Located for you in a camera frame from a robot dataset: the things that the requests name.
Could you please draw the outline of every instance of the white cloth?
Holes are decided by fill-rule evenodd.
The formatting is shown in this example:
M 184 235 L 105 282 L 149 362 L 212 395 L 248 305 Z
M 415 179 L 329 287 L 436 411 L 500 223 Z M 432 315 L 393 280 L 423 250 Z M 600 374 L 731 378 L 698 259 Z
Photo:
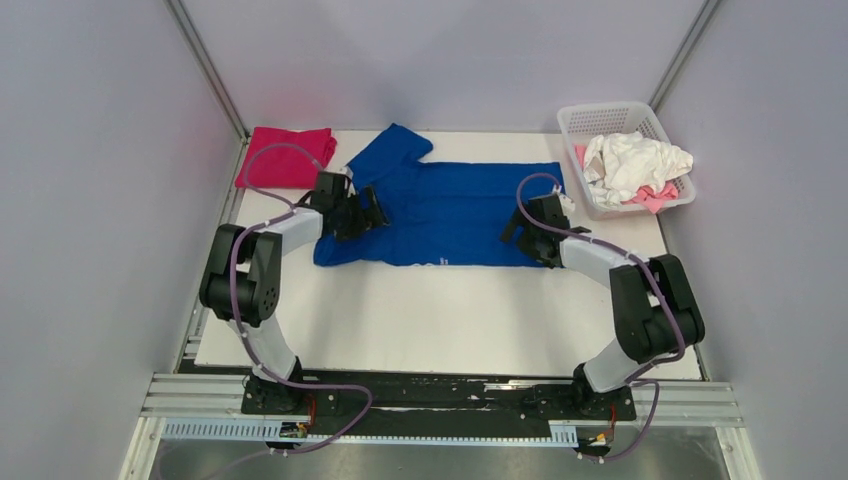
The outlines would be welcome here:
M 692 155 L 641 133 L 598 135 L 586 146 L 583 176 L 595 203 L 617 206 L 642 186 L 659 193 L 669 180 L 692 170 Z

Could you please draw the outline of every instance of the laundry basket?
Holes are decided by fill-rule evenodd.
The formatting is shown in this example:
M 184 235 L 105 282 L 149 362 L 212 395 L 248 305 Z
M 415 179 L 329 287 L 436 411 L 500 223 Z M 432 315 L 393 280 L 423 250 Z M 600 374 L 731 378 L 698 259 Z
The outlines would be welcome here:
M 569 160 L 566 165 L 573 171 L 580 185 L 580 193 L 586 204 L 586 213 L 594 220 L 602 220 L 629 215 L 650 214 L 642 205 L 620 205 L 607 207 L 594 202 L 589 192 L 589 185 L 583 177 L 583 169 L 577 161 L 574 145 L 587 145 L 592 137 L 609 135 L 611 133 L 640 132 L 646 138 L 668 142 L 668 137 L 654 115 L 651 107 L 642 102 L 610 102 L 577 105 L 565 107 L 557 113 L 559 127 L 565 139 L 565 150 Z M 660 211 L 678 205 L 685 205 L 695 200 L 695 187 L 688 175 L 671 181 L 677 187 L 679 196 L 663 205 Z

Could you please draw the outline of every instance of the white wall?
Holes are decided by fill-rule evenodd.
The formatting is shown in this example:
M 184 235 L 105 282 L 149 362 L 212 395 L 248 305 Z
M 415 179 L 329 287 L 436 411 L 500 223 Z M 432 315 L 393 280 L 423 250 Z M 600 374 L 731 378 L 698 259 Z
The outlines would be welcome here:
M 664 214 L 768 479 L 845 478 L 848 3 L 731 1 L 660 112 L 699 197 Z
M 186 0 L 248 128 L 555 131 L 648 101 L 703 0 Z
M 0 478 L 115 478 L 237 140 L 163 2 L 2 11 Z

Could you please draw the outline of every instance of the blue t-shirt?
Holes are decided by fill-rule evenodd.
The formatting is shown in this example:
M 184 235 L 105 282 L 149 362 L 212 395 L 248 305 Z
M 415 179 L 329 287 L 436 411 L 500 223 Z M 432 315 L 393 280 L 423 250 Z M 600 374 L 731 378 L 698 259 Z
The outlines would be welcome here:
M 426 138 L 393 124 L 360 152 L 348 165 L 354 187 L 374 187 L 390 225 L 345 242 L 323 237 L 315 264 L 540 267 L 499 237 L 515 210 L 519 182 L 546 172 L 562 183 L 559 164 L 419 162 L 432 149 Z M 540 180 L 528 183 L 523 195 L 550 191 L 550 183 Z

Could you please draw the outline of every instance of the red towel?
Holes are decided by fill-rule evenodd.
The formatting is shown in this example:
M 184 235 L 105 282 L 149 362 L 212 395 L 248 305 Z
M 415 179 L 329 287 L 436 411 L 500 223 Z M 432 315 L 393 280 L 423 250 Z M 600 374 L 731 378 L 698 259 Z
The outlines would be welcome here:
M 336 139 L 332 130 L 308 130 L 292 132 L 279 128 L 256 127 L 250 146 L 247 147 L 244 165 L 236 177 L 236 187 L 245 188 L 244 169 L 256 152 L 273 143 L 293 143 L 311 153 L 324 167 L 330 163 L 336 151 Z M 318 169 L 312 161 L 294 148 L 272 148 L 253 161 L 250 167 L 250 183 L 264 188 L 312 188 Z

